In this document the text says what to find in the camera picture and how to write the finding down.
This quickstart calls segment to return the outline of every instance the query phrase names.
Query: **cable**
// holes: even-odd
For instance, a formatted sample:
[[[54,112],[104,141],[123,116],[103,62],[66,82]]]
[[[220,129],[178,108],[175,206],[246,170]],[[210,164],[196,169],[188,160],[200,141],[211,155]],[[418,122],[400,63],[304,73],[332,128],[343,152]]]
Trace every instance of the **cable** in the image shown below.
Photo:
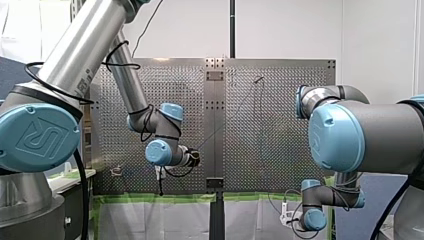
[[[380,219],[376,223],[374,230],[371,234],[370,240],[375,240],[378,236],[378,233],[380,231],[381,226],[383,226],[384,221],[386,220],[386,217],[389,215],[390,211],[392,210],[393,206],[396,204],[396,202],[402,197],[402,195],[405,193],[406,189],[409,187],[409,181],[406,180],[403,185],[400,187],[400,189],[396,192],[395,196],[390,200],[389,204],[387,204],[386,208],[384,209],[383,213],[380,216]]]
[[[253,82],[253,84],[257,84],[259,81],[261,81],[262,79],[264,79],[264,77],[258,77],[258,79],[256,79],[254,82]],[[247,99],[247,97],[249,97],[250,96],[250,93],[252,92],[252,90],[253,90],[253,87],[254,87],[255,85],[252,85],[251,87],[250,87],[250,89],[249,89],[249,92],[246,94],[246,96],[244,96],[244,98],[241,100],[241,103],[240,103],[240,105],[237,107],[237,110],[236,110],[236,112],[227,120],[227,121],[225,121],[223,124],[221,124],[213,133],[211,133],[207,138],[205,138],[205,140],[197,147],[197,149],[199,150],[200,148],[202,148],[204,145],[205,145],[205,143],[211,138],[211,137],[213,137],[213,136],[215,136],[215,134],[219,131],[219,130],[221,130],[221,128],[223,128],[225,125],[227,125],[227,123],[228,122],[230,122],[231,120],[233,120],[233,118],[235,117],[235,116],[237,116],[238,115],[238,112],[240,111],[240,109],[241,109],[241,107],[244,105],[244,103],[245,103],[245,101],[246,101],[246,99]]]
[[[296,193],[296,194],[298,194],[298,195],[302,195],[302,193],[300,193],[299,191],[297,191],[297,190],[295,190],[295,189],[287,189],[287,190],[284,192],[284,201],[286,201],[286,200],[287,200],[287,193],[289,193],[289,192],[294,192],[294,193]]]
[[[329,186],[326,186],[326,187],[330,188],[333,191],[334,194],[336,194],[337,196],[339,196],[339,198],[343,201],[343,203],[345,205],[345,207],[343,207],[343,209],[346,212],[349,212],[350,211],[349,203],[347,203],[346,199],[342,196],[341,193],[339,193],[338,189],[337,188],[334,188],[334,187],[329,187]]]
[[[81,179],[81,191],[82,191],[82,231],[81,240],[87,240],[88,238],[88,220],[89,220],[89,204],[90,199],[88,197],[88,182],[85,175],[84,163],[82,162],[81,156],[78,149],[74,152],[75,162],[77,163],[78,172]]]
[[[272,203],[271,201],[271,197],[269,196],[269,192],[268,192],[268,201],[271,204],[272,208],[274,208],[274,210],[278,213],[278,215],[281,215],[281,212],[278,210],[278,208],[274,205],[274,203]]]
[[[310,236],[310,237],[303,237],[303,236],[300,236],[299,233],[297,233],[298,231],[293,226],[293,222],[296,222],[296,221],[299,222],[300,221],[299,219],[294,219],[294,216],[296,216],[296,212],[297,212],[297,210],[299,210],[299,208],[300,208],[301,205],[302,205],[302,203],[299,203],[299,205],[297,205],[296,209],[293,212],[292,219],[291,219],[291,222],[290,222],[291,227],[292,227],[292,231],[293,231],[294,235],[296,235],[300,239],[305,239],[305,240],[313,239],[316,236],[318,236],[319,231],[315,232],[315,234],[312,235],[312,236]]]
[[[141,112],[145,112],[147,110],[150,109],[150,112],[148,113],[148,115],[144,118],[144,122],[143,122],[143,130],[141,130],[141,134],[140,134],[140,140],[141,142],[146,142],[147,140],[149,140],[149,138],[153,135],[153,133],[150,133],[146,138],[143,139],[143,134],[147,133],[147,125],[150,123],[150,119],[152,118],[153,115],[153,111],[155,110],[155,106],[153,106],[152,104],[149,104],[147,106],[147,108],[143,109]]]
[[[362,174],[364,174],[364,173],[361,172],[356,177],[353,177],[352,179],[348,180],[347,182],[336,184],[336,186],[346,186],[346,185],[349,185],[351,183],[354,183],[355,181],[359,180],[359,178],[362,177]]]
[[[112,72],[112,70],[110,70],[109,66],[115,66],[115,67],[135,67],[136,70],[140,69],[141,66],[139,64],[136,63],[110,63],[110,59],[112,58],[112,55],[120,48],[122,47],[124,44],[129,44],[129,42],[127,40],[119,43],[118,45],[116,45],[116,47],[107,55],[106,57],[106,61],[102,62],[103,65],[106,66],[107,70],[109,70],[109,72]]]
[[[33,78],[35,81],[37,81],[39,84],[41,84],[41,86],[47,88],[48,90],[52,91],[52,92],[56,92],[56,93],[60,93],[64,96],[70,97],[72,99],[78,100],[80,102],[82,102],[81,104],[93,104],[94,102],[89,100],[89,99],[85,99],[85,98],[80,98],[74,95],[71,95],[53,85],[50,85],[48,83],[46,83],[45,81],[41,80],[35,73],[33,73],[29,68],[30,67],[34,67],[34,66],[40,66],[43,65],[44,62],[32,62],[32,63],[27,63],[25,64],[25,72],[31,77]]]
[[[408,189],[408,187],[411,184],[411,181],[415,180],[415,178],[421,174],[421,169],[423,168],[423,166],[424,166],[424,153],[421,156],[420,163],[414,168],[414,170],[412,171],[412,174],[408,176],[408,179],[403,183],[403,185],[397,191],[395,196],[392,198],[392,200],[390,200],[389,204],[384,209],[383,214],[381,214],[380,219],[378,220],[378,222],[376,223],[374,227],[374,230],[372,231],[370,240],[375,240],[377,238],[380,228],[381,226],[383,226],[384,221],[386,220],[393,206],[396,204],[397,201],[399,201],[400,197],[402,197],[406,189]]]
[[[159,7],[160,7],[160,5],[162,4],[162,2],[163,2],[163,0],[160,0],[160,2],[158,3],[158,5],[156,6],[155,11],[153,12],[152,16],[150,17],[149,21],[147,22],[146,27],[144,28],[143,32],[142,32],[142,33],[140,34],[140,36],[138,37],[138,39],[137,39],[137,44],[135,45],[135,48],[134,48],[133,53],[132,53],[132,55],[131,55],[131,56],[132,56],[132,58],[134,58],[135,51],[137,51],[138,45],[140,44],[140,39],[144,36],[144,34],[146,34],[146,31],[147,31],[147,29],[149,28],[149,25],[150,25],[150,23],[152,22],[153,18],[155,17],[156,12],[159,10]]]
[[[177,124],[175,124],[174,123],[174,121],[172,121],[166,114],[164,114],[161,110],[157,110],[156,109],[156,111],[158,111],[160,114],[162,114],[162,116],[166,119],[166,120],[168,120],[168,122],[169,123],[171,123],[172,124],[172,126],[174,126],[174,128],[175,129],[177,129],[177,131],[178,131],[178,137],[181,137],[181,129],[180,129],[180,127],[178,127],[178,125]]]
[[[164,167],[160,167],[159,168],[159,196],[163,196],[163,188],[162,188],[162,168]]]
[[[182,177],[187,176],[188,174],[190,174],[190,173],[193,171],[193,169],[194,169],[194,164],[191,166],[191,168],[190,168],[190,169],[189,169],[186,173],[181,174],[181,175],[176,175],[176,174],[171,173],[168,169],[166,169],[166,167],[164,167],[164,169],[165,169],[165,172],[166,172],[166,173],[168,173],[169,175],[171,175],[172,177],[175,177],[175,178],[182,178]]]

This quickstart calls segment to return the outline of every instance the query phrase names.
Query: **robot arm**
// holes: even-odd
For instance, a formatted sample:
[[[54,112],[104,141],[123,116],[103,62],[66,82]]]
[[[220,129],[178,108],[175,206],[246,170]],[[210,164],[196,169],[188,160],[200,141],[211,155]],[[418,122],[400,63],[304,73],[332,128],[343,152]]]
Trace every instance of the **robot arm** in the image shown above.
[[[115,38],[111,49],[125,41],[122,32]],[[131,62],[127,45],[122,45],[111,56],[111,62]],[[147,104],[137,71],[131,67],[110,66],[118,89],[128,111],[128,128],[138,133],[155,133],[155,140],[146,148],[146,159],[156,166],[197,166],[200,154],[197,150],[178,145],[181,136],[183,109],[171,103],[163,103],[161,109]]]
[[[297,117],[310,119],[319,107],[346,100],[369,103],[362,92],[351,86],[301,86],[297,91]],[[331,125],[332,123],[327,120],[326,124]],[[334,187],[321,185],[321,182],[315,179],[304,180],[301,188],[303,214],[297,228],[301,231],[324,229],[327,220],[322,211],[323,205],[362,208],[365,204],[365,197],[356,181],[357,177],[356,171],[338,172]]]
[[[325,227],[322,205],[364,206],[357,183],[347,181],[356,180],[358,172],[414,175],[422,162],[423,97],[372,105],[358,90],[342,88],[344,97],[340,86],[298,90],[297,115],[309,119],[312,157],[321,168],[336,171],[335,187],[321,186],[318,180],[302,182],[303,216],[298,227],[304,231]]]
[[[79,101],[109,52],[124,40],[120,32],[147,0],[87,1],[67,29],[36,81],[20,84],[0,107],[0,168],[11,172],[41,172],[66,161],[78,146]],[[131,61],[123,45],[112,63]],[[196,151],[178,145],[183,109],[164,103],[148,105],[140,79],[131,67],[111,67],[129,113],[131,130],[155,133],[146,148],[147,159],[160,166],[198,163]],[[59,91],[52,91],[52,86]]]

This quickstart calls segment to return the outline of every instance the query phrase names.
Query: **perforated metal panel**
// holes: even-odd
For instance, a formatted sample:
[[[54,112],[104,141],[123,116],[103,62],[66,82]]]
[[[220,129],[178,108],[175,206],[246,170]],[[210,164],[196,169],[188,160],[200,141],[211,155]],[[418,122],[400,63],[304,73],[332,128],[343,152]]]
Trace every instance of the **perforated metal panel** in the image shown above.
[[[295,117],[294,96],[302,84],[334,84],[333,61],[229,60],[226,66],[225,191],[299,189],[303,179],[323,177],[308,148],[308,123]]]
[[[157,108],[163,102],[176,103],[184,107],[184,121],[180,143],[197,146],[203,141],[203,67],[199,61],[139,60],[142,65],[139,76],[146,96]],[[140,134],[127,128],[127,112],[121,100],[112,74],[105,68],[99,70],[96,78],[99,82],[98,114],[100,153],[98,156],[101,171],[95,179],[96,194],[119,192],[157,192],[158,181],[153,166],[145,159],[145,147],[148,142],[140,142]],[[122,165],[123,176],[112,177],[110,169]],[[182,174],[187,168],[175,172]],[[171,193],[204,192],[204,169],[197,167],[188,176],[175,179],[168,177],[163,181],[163,190]]]
[[[225,123],[224,131],[201,149],[202,166],[182,179],[167,178],[165,193],[205,192],[206,176],[224,177],[225,191],[298,189],[303,179],[323,176],[310,156],[307,121],[295,118],[295,92],[302,84],[334,84],[333,61],[226,59],[225,78],[214,83],[206,79],[210,66],[205,67],[205,59],[136,62],[142,65],[139,76],[152,104],[184,107],[182,144],[197,147]],[[259,77],[263,79],[254,84]],[[157,192],[154,169],[144,157],[146,144],[127,129],[123,101],[106,69],[99,70],[91,94],[97,100],[92,106],[93,166],[99,170],[95,194]],[[212,98],[220,107],[214,114]],[[211,149],[215,154],[205,156]],[[110,169],[118,165],[123,177],[112,177]]]

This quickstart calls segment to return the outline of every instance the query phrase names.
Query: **green tape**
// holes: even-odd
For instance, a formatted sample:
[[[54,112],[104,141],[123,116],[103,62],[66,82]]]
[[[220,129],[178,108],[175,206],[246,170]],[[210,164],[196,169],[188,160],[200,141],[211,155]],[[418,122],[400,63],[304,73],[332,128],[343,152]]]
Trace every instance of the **green tape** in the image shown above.
[[[103,204],[115,203],[210,203],[215,202],[215,194],[165,195],[153,193],[124,193],[122,195],[99,195],[93,197],[93,209],[90,214],[94,222],[94,240],[99,239],[100,208]]]
[[[283,200],[283,193],[269,193],[271,200]],[[240,202],[240,201],[258,201],[268,199],[268,193],[265,192],[243,192],[243,193],[224,193],[224,202]],[[286,194],[288,201],[301,201],[302,197],[297,194]]]

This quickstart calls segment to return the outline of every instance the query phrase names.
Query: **black cable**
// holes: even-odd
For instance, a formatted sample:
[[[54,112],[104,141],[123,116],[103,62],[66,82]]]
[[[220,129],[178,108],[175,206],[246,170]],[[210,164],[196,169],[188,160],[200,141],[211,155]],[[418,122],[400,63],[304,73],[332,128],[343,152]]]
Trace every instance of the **black cable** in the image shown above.
[[[146,138],[143,139],[143,134],[147,133],[147,125],[150,123],[150,119],[152,118],[153,111],[155,110],[155,106],[153,106],[152,104],[149,104],[147,106],[147,109],[145,109],[145,110],[147,111],[149,108],[150,108],[150,112],[148,113],[149,115],[147,115],[144,118],[144,122],[143,122],[144,126],[143,126],[143,130],[141,131],[141,135],[140,135],[141,142],[146,142],[153,135],[153,133],[150,133]]]
[[[170,122],[171,124],[172,124],[172,126],[174,126],[174,128],[175,129],[177,129],[177,131],[178,131],[178,137],[181,137],[181,129],[180,129],[180,127],[178,127],[177,126],[177,124],[175,124],[167,115],[165,115],[162,111],[160,111],[160,110],[157,110],[160,114],[162,114],[162,116],[166,119],[166,120],[168,120],[168,122]]]
[[[272,203],[271,201],[271,197],[269,196],[269,192],[268,192],[268,201],[271,204],[271,206],[274,208],[274,210],[279,214],[279,216],[281,215],[281,212],[278,210],[278,208],[274,205],[274,203]]]
[[[41,86],[47,88],[48,90],[52,91],[52,92],[56,92],[59,94],[62,94],[64,96],[70,97],[72,99],[78,100],[81,102],[82,105],[84,104],[93,104],[94,102],[89,100],[89,99],[85,99],[85,98],[80,98],[77,96],[74,96],[72,94],[69,94],[65,91],[63,91],[62,89],[59,89],[53,85],[50,85],[48,83],[46,83],[45,81],[41,80],[35,73],[33,73],[29,68],[30,67],[34,67],[34,66],[40,66],[43,65],[44,62],[32,62],[32,63],[27,63],[25,64],[25,72],[31,77],[33,78],[35,81],[37,81],[39,84],[41,84]]]
[[[81,156],[78,149],[75,149],[74,152],[75,162],[77,163],[78,172],[81,179],[81,191],[82,191],[82,231],[81,231],[81,240],[88,239],[88,221],[90,215],[90,199],[88,197],[88,182],[85,175],[84,163],[82,162]]]
[[[297,233],[297,230],[293,226],[293,222],[299,222],[300,221],[299,219],[294,219],[294,216],[296,216],[296,212],[297,212],[297,210],[299,210],[301,205],[302,205],[302,203],[299,203],[299,205],[297,205],[296,209],[293,212],[292,219],[291,219],[291,222],[290,222],[290,225],[292,227],[292,231],[293,231],[294,235],[296,235],[300,239],[305,239],[305,240],[314,239],[316,236],[318,236],[319,231],[316,231],[315,234],[310,236],[310,237],[302,237],[302,236],[299,235],[299,233]]]
[[[375,225],[374,230],[372,231],[371,240],[375,240],[378,236],[378,233],[380,232],[381,226],[383,226],[384,221],[386,220],[387,216],[390,214],[390,211],[392,210],[393,206],[399,201],[400,197],[405,193],[406,189],[409,187],[409,181],[406,180],[403,185],[399,188],[399,190],[396,192],[395,196],[390,200],[389,204],[387,204],[386,208],[384,209],[383,213],[380,216],[380,219]]]
[[[203,142],[201,144],[199,144],[199,146],[197,147],[197,149],[201,149],[205,143],[207,143],[209,141],[209,139],[211,139],[213,136],[215,136],[215,134],[221,129],[223,128],[225,125],[227,125],[228,122],[230,122],[231,120],[233,120],[234,117],[236,117],[241,109],[241,107],[244,105],[244,102],[247,100],[247,98],[250,96],[250,93],[253,90],[253,87],[255,86],[255,84],[257,84],[258,82],[260,82],[261,80],[263,80],[264,77],[258,77],[255,81],[253,81],[253,85],[249,88],[248,93],[246,94],[246,96],[244,96],[244,98],[241,100],[241,103],[239,104],[239,106],[237,107],[236,112],[227,120],[225,121],[223,124],[221,124],[213,133],[211,133],[207,138],[205,138],[205,140],[203,140]]]
[[[392,210],[393,206],[397,203],[397,201],[399,201],[400,197],[402,197],[406,189],[408,189],[408,187],[411,184],[411,181],[420,175],[421,169],[423,168],[423,166],[424,166],[424,154],[421,156],[421,162],[414,168],[414,171],[412,171],[412,174],[408,176],[408,179],[403,183],[400,189],[396,192],[395,196],[392,198],[392,200],[390,200],[389,204],[384,209],[383,213],[378,219],[377,224],[374,227],[374,230],[372,231],[370,240],[375,240],[377,238],[380,228],[383,226],[384,221],[386,220],[387,216],[390,214],[390,211]]]
[[[139,64],[136,63],[110,63],[110,59],[112,58],[112,55],[120,48],[122,47],[124,44],[129,44],[129,42],[127,40],[119,43],[118,45],[116,45],[116,47],[107,55],[106,57],[106,61],[102,62],[103,65],[106,66],[107,70],[109,70],[109,72],[112,72],[112,70],[110,70],[109,66],[115,66],[115,67],[135,67],[136,70],[139,70],[141,68],[141,66]]]
[[[152,16],[150,17],[149,21],[147,22],[146,27],[144,28],[143,32],[142,32],[142,33],[140,34],[140,36],[138,37],[138,39],[137,39],[137,44],[135,45],[135,48],[134,48],[133,53],[132,53],[132,55],[131,55],[131,56],[132,56],[132,58],[134,58],[135,51],[137,51],[138,45],[140,44],[140,39],[144,36],[144,34],[146,34],[146,31],[147,31],[147,29],[149,28],[150,22],[152,22],[153,18],[154,18],[154,17],[155,17],[155,15],[156,15],[156,12],[158,11],[158,9],[159,9],[160,5],[162,4],[162,2],[163,2],[163,0],[160,0],[160,2],[158,3],[158,5],[156,6],[155,11],[153,12]]]
[[[162,187],[162,168],[164,167],[160,167],[159,168],[159,196],[163,196],[163,187]]]
[[[189,175],[193,171],[194,164],[191,166],[191,168],[186,173],[181,174],[181,175],[176,175],[174,173],[171,173],[168,169],[166,169],[166,167],[164,167],[164,169],[165,169],[165,172],[167,174],[169,174],[170,176],[175,177],[175,178],[182,178],[182,177],[185,177],[185,176]]]

